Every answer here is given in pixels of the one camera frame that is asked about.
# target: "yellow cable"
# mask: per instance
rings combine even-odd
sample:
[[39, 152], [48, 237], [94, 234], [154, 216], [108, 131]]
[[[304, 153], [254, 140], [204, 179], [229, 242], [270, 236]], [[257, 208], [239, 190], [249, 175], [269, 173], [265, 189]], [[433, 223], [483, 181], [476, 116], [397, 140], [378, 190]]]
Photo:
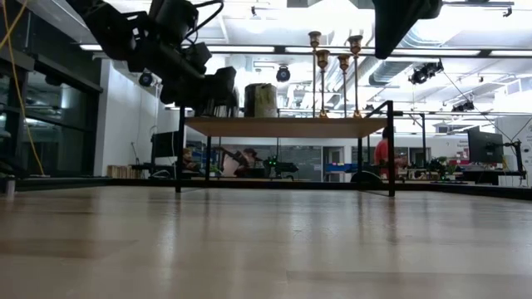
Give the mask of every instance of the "yellow cable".
[[15, 29], [15, 26], [17, 25], [18, 20], [20, 20], [20, 18], [22, 17], [22, 14], [24, 13], [24, 9], [26, 9], [27, 1], [28, 0], [24, 1], [24, 3], [22, 4], [22, 8], [20, 9], [20, 12], [18, 12], [17, 17], [15, 17], [15, 20], [13, 21], [13, 24], [11, 26], [7, 25], [6, 1], [5, 0], [2, 1], [3, 7], [4, 7], [3, 16], [6, 19], [6, 29], [7, 29], [7, 31], [6, 31], [6, 36], [3, 37], [2, 42], [0, 42], [0, 50], [2, 50], [2, 47], [6, 43], [7, 39], [11, 38], [11, 32], [13, 31], [13, 29]]
[[[9, 23], [7, 21], [6, 0], [2, 0], [2, 2], [3, 2], [4, 22], [6, 24], [6, 28], [8, 28], [9, 27]], [[22, 5], [22, 9], [18, 13], [17, 18], [19, 18], [19, 16], [22, 15], [22, 13], [24, 11], [24, 8], [26, 7], [26, 4], [27, 4], [27, 0]], [[32, 145], [32, 150], [33, 150], [33, 155], [35, 156], [35, 160], [39, 164], [39, 169], [41, 170], [41, 175], [44, 175], [44, 169], [42, 168], [41, 160], [39, 159], [39, 155], [37, 154], [37, 150], [35, 149], [35, 144], [33, 143], [32, 132], [30, 131], [30, 126], [27, 124], [27, 121], [26, 121], [26, 109], [24, 108], [24, 101], [22, 100], [22, 93], [20, 92], [20, 86], [18, 85], [17, 68], [15, 67], [15, 56], [13, 55], [13, 48], [12, 48], [12, 44], [11, 44], [11, 31], [13, 30], [15, 25], [17, 25], [17, 21], [18, 21], [17, 18], [15, 19], [15, 22], [13, 22], [12, 27], [10, 27], [9, 30], [7, 31], [7, 35], [6, 35], [6, 37], [4, 39], [7, 38], [7, 46], [9, 47], [9, 56], [11, 57], [11, 66], [12, 66], [12, 70], [13, 70], [13, 79], [15, 80], [15, 87], [17, 88], [18, 101], [20, 102], [20, 111], [22, 112], [22, 116], [24, 117], [24, 123], [26, 124], [27, 137], [30, 140], [30, 145]]]

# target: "metal table frame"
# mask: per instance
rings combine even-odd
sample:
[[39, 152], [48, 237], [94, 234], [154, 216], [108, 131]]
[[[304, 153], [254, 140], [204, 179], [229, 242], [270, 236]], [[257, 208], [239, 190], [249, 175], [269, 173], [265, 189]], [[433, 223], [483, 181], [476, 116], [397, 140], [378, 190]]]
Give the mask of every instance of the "metal table frame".
[[[367, 114], [365, 118], [372, 117], [373, 115], [379, 115], [386, 113], [387, 116], [387, 127], [392, 128], [390, 130], [390, 136], [388, 140], [388, 160], [393, 161], [395, 159], [394, 154], [394, 130], [393, 130], [393, 117], [394, 117], [394, 111], [393, 111], [393, 101], [387, 100], [382, 105], [378, 106], [374, 111]], [[185, 117], [185, 107], [180, 107], [180, 121], [179, 121], [179, 143], [182, 145], [185, 140], [185, 124], [186, 124], [186, 117]], [[358, 144], [360, 148], [362, 148], [362, 138], [358, 138]], [[182, 171], [183, 171], [183, 148], [184, 146], [180, 146], [177, 151], [177, 167], [176, 167], [176, 180], [175, 180], [175, 192], [180, 193], [181, 188], [183, 187], [200, 187], [200, 188], [231, 188], [234, 187], [236, 184], [238, 184], [238, 180], [235, 180], [234, 182], [228, 182], [228, 181], [221, 181], [221, 180], [211, 180], [210, 178], [210, 172], [205, 171], [205, 177], [204, 181], [187, 181], [183, 180], [182, 178]], [[206, 169], [210, 169], [210, 161], [211, 161], [211, 150], [212, 150], [212, 136], [207, 136], [207, 163], [206, 163]], [[358, 151], [358, 172], [362, 172], [362, 151]], [[387, 185], [387, 191], [388, 196], [393, 197], [396, 193], [396, 172], [395, 172], [395, 165], [393, 163], [388, 164], [388, 172], [390, 175], [389, 183]], [[360, 184], [360, 183], [342, 183], [346, 185], [346, 189], [352, 189], [352, 190], [379, 190], [382, 189], [373, 188], [370, 184]], [[253, 182], [250, 184], [249, 182], [246, 182], [246, 184], [242, 184], [243, 186], [254, 186], [255, 188], [265, 188], [265, 189], [332, 189], [332, 187], [336, 188], [336, 184], [330, 184], [330, 183], [323, 183], [323, 182], [308, 182], [308, 183], [300, 183], [295, 184], [291, 182]]]

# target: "spotlight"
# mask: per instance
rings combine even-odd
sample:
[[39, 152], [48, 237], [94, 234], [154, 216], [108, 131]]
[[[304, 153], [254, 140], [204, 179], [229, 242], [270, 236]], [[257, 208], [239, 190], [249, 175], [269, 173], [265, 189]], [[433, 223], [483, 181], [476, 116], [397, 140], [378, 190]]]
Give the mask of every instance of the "spotlight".
[[473, 105], [473, 101], [468, 100], [463, 104], [453, 106], [451, 112], [465, 112], [465, 111], [471, 111], [474, 109], [475, 109], [475, 105]]
[[280, 66], [279, 70], [277, 71], [277, 82], [286, 82], [290, 80], [290, 71], [288, 70], [288, 66]]
[[441, 60], [437, 63], [435, 62], [429, 62], [425, 63], [421, 68], [414, 69], [414, 73], [410, 78], [408, 78], [409, 82], [412, 84], [423, 84], [427, 80], [431, 79], [433, 76], [435, 76], [437, 73], [443, 71], [443, 64], [441, 63]]
[[468, 100], [465, 104], [464, 104], [464, 110], [466, 111], [470, 111], [470, 110], [474, 110], [475, 109], [475, 105], [473, 105], [473, 102], [471, 100]]
[[153, 75], [151, 75], [151, 73], [148, 71], [143, 72], [139, 77], [139, 84], [144, 87], [153, 86], [154, 81]]

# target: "red shirt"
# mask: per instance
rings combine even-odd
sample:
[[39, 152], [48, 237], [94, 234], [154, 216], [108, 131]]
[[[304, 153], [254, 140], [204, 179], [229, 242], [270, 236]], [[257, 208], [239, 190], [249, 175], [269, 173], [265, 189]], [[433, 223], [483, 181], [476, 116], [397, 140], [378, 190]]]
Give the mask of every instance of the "red shirt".
[[[375, 154], [373, 155], [373, 159], [375, 161], [375, 164], [377, 165], [381, 164], [381, 160], [388, 162], [388, 139], [383, 139], [379, 141], [377, 147], [375, 148]], [[381, 175], [383, 174], [385, 174], [387, 178], [390, 177], [388, 175], [388, 167], [381, 167]]]

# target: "person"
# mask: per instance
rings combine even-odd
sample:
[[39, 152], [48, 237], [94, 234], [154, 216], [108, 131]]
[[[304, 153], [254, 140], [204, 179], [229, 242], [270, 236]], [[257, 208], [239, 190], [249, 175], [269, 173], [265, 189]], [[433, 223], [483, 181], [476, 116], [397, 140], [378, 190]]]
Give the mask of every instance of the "person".
[[[382, 130], [382, 140], [379, 141], [377, 144], [377, 147], [375, 148], [375, 153], [373, 155], [373, 158], [375, 160], [375, 163], [377, 163], [379, 166], [381, 166], [381, 177], [386, 176], [386, 178], [389, 177], [388, 173], [388, 137], [390, 136], [390, 129], [388, 127], [384, 128]], [[396, 157], [394, 159], [394, 165], [396, 169], [396, 175], [399, 172], [398, 166], [403, 166], [406, 164], [405, 158], [398, 158]]]
[[192, 150], [188, 148], [183, 149], [183, 170], [185, 169], [194, 172], [200, 171], [200, 166], [192, 160]]
[[247, 148], [242, 151], [242, 156], [248, 161], [248, 167], [249, 168], [258, 168], [259, 162], [262, 162], [261, 159], [257, 158], [257, 152], [255, 149]]

